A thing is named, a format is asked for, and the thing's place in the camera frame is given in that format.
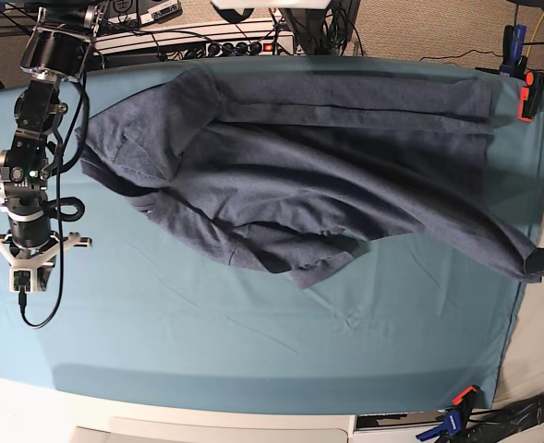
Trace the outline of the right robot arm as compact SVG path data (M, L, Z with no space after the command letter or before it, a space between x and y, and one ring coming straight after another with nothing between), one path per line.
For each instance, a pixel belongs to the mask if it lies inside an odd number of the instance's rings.
M51 227L52 221L78 221L84 204L78 198L49 199L46 190L51 178L68 169L59 133L68 106L59 98L60 85L73 82L82 110L89 109L82 77L106 6L104 1L41 5L21 60L31 81L15 104L11 146L0 154L0 210L10 223L8 233L0 234L0 252L16 278L34 279L54 266L58 254L89 245Z

